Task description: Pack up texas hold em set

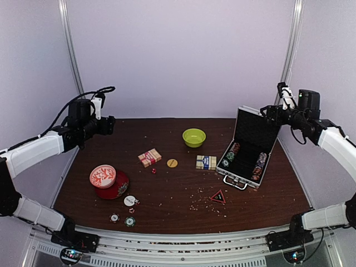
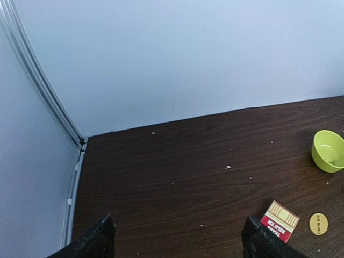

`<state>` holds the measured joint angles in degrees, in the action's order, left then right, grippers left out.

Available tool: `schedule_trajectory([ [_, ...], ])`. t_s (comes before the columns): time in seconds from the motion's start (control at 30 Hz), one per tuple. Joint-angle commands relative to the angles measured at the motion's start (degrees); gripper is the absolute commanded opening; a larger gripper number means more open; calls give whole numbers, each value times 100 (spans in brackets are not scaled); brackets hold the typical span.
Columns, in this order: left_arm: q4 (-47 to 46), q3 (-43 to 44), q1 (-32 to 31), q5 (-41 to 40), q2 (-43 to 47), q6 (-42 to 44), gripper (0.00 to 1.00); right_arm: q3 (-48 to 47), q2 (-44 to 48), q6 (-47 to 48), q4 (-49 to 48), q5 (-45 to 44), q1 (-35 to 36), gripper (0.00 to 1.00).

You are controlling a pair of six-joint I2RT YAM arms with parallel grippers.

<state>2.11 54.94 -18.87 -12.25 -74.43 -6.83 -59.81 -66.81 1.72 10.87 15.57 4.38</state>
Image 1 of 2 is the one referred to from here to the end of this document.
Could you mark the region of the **red banded card deck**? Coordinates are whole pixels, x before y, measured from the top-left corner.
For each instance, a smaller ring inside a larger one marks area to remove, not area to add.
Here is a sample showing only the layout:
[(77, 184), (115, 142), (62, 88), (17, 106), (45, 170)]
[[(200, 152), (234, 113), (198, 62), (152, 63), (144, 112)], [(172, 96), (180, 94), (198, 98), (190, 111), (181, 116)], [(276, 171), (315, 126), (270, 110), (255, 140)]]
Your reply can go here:
[(138, 158), (144, 167), (148, 167), (160, 161), (162, 156), (156, 149), (151, 149), (143, 154), (140, 154)]

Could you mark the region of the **aluminium poker chip case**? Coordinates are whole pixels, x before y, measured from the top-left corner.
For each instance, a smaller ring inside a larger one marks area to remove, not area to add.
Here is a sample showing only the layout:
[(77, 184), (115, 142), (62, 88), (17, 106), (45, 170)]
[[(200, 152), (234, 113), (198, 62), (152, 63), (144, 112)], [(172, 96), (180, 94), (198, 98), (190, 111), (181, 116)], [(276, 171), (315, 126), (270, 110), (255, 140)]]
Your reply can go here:
[[(239, 190), (247, 187), (259, 188), (279, 131), (280, 127), (267, 123), (259, 110), (247, 106), (239, 107), (232, 140), (216, 167), (216, 172), (224, 176), (223, 183)], [(224, 167), (222, 159), (235, 142), (240, 144), (240, 150), (230, 166)], [(254, 181), (251, 174), (261, 152), (267, 154), (267, 160), (261, 179)]]

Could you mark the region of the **blue banded card deck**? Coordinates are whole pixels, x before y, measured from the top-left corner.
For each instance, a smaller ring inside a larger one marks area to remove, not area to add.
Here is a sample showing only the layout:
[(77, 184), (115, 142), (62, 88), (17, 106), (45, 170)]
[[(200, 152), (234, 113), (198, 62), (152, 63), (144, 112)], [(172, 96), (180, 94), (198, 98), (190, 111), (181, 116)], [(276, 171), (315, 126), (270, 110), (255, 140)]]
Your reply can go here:
[(216, 156), (197, 155), (196, 168), (201, 170), (216, 170)]

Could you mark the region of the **black red triangle card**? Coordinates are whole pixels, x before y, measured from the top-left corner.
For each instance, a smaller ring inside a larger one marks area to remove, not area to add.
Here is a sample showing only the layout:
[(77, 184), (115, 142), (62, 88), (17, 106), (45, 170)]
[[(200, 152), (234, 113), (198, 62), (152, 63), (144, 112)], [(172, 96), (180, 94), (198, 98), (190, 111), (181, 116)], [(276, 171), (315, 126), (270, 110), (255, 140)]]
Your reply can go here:
[(217, 193), (215, 193), (213, 196), (209, 198), (210, 201), (213, 202), (218, 202), (221, 204), (226, 204), (225, 196), (223, 194), (222, 190), (219, 190)]

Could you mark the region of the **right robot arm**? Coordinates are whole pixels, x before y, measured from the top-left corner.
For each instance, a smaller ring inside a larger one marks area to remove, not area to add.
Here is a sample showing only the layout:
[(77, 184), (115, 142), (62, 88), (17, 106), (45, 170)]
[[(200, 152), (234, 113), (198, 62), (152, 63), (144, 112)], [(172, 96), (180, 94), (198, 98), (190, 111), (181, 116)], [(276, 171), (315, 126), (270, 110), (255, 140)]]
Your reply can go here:
[[(320, 118), (320, 94), (311, 90), (299, 90), (294, 100), (291, 89), (278, 84), (279, 105), (267, 105), (260, 109), (265, 121), (280, 127), (288, 125), (291, 131), (299, 130), (305, 145), (310, 140), (330, 154), (352, 177), (355, 178), (355, 144), (343, 129), (329, 119)], [(355, 198), (328, 207), (308, 211), (292, 217), (290, 229), (285, 233), (289, 245), (298, 245), (307, 231), (314, 229), (345, 227), (355, 228)]]

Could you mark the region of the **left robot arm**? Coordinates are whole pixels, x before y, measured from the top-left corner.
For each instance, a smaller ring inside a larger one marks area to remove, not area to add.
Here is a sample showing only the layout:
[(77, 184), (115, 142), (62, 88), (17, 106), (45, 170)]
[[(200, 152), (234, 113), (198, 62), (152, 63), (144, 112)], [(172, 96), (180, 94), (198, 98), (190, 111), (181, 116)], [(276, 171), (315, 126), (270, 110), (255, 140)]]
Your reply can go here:
[(74, 221), (54, 209), (29, 199), (15, 189), (13, 179), (24, 170), (76, 147), (84, 148), (94, 135), (111, 135), (116, 119), (103, 117), (101, 98), (79, 99), (68, 104), (68, 115), (58, 126), (29, 141), (1, 151), (1, 216), (14, 216), (43, 226), (68, 247), (80, 242)]

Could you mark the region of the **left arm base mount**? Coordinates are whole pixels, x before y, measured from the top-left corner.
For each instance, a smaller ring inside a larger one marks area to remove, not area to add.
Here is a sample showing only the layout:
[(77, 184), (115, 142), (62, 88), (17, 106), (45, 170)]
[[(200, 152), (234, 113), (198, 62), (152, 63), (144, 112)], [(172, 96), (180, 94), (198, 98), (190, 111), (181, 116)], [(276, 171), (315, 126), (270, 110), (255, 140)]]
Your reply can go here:
[(95, 234), (88, 234), (75, 231), (74, 236), (70, 237), (58, 231), (51, 234), (51, 242), (79, 250), (84, 253), (95, 253), (98, 247), (100, 237)]

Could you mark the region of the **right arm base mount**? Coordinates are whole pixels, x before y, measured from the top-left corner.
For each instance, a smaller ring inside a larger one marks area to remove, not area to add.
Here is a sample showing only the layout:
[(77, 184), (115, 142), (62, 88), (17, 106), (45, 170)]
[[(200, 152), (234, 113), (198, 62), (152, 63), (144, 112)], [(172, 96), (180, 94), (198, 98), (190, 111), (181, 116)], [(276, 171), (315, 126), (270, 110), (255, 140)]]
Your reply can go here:
[(268, 233), (266, 235), (266, 242), (270, 252), (302, 246), (303, 244), (312, 242), (313, 240), (314, 237), (311, 231), (307, 231), (302, 234), (293, 234), (291, 231), (286, 230)]

